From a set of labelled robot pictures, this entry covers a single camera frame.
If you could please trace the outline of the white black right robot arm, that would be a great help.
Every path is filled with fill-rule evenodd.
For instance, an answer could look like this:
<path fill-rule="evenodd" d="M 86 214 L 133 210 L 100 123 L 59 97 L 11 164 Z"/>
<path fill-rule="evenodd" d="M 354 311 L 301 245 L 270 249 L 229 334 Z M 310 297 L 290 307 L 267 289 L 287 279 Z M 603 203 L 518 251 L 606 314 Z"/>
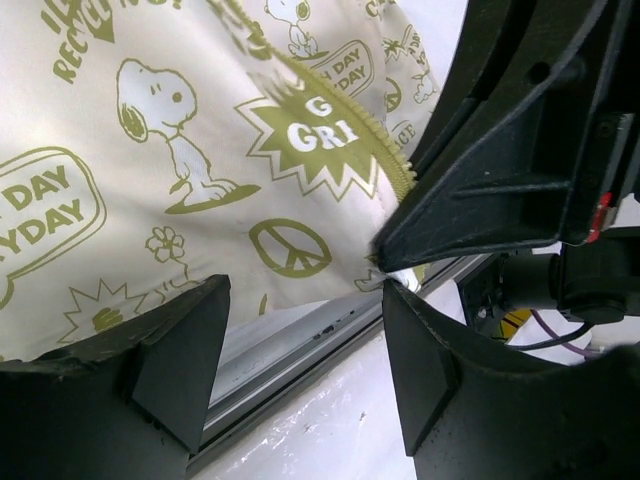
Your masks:
<path fill-rule="evenodd" d="M 379 268 L 485 254 L 468 324 L 556 309 L 581 331 L 639 311 L 639 5 L 471 1 L 411 157 L 414 189 L 374 241 Z"/>

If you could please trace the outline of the cream green printed hooded jacket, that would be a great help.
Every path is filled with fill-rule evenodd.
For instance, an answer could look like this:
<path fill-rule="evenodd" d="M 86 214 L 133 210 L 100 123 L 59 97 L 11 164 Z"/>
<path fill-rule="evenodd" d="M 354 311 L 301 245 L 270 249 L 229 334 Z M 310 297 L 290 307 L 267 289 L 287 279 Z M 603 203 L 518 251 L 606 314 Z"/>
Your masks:
<path fill-rule="evenodd" d="M 229 323 L 378 289 L 439 85 L 399 1 L 5 1 L 1 356 L 231 282 Z"/>

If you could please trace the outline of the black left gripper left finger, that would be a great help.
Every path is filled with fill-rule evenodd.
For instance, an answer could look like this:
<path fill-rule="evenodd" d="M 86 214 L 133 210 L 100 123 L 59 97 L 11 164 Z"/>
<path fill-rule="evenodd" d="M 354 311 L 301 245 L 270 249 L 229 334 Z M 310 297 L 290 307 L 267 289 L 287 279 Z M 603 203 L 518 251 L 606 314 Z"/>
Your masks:
<path fill-rule="evenodd" d="M 230 310 L 215 275 L 135 319 L 1 365 L 5 479 L 181 479 L 200 446 Z"/>

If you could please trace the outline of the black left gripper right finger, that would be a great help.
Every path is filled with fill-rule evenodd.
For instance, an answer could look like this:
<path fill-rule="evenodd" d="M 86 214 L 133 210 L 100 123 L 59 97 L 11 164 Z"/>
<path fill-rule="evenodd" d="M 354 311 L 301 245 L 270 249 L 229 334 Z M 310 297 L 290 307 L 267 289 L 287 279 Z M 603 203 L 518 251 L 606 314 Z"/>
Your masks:
<path fill-rule="evenodd" d="M 386 281 L 383 321 L 420 479 L 635 479 L 639 349 L 575 366 L 484 337 Z"/>

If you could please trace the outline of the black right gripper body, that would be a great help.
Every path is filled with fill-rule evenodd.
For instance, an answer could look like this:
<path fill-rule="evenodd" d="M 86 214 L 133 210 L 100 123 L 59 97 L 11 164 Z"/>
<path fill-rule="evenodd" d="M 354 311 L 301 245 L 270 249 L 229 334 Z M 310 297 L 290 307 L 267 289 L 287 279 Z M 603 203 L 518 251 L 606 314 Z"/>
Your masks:
<path fill-rule="evenodd" d="M 528 89 L 604 88 L 596 150 L 606 193 L 589 238 L 631 189 L 639 167 L 639 5 L 635 1 L 472 1 L 444 88 L 481 98 Z"/>

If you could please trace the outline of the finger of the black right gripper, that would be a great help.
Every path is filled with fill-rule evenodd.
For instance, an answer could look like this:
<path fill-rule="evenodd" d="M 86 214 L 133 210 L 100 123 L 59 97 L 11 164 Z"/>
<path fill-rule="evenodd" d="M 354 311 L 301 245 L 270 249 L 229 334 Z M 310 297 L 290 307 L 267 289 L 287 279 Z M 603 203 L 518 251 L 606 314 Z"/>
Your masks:
<path fill-rule="evenodd" d="M 585 242 L 606 193 L 607 97 L 576 86 L 484 99 L 447 85 L 414 155 L 417 185 L 375 239 L 379 267 Z"/>

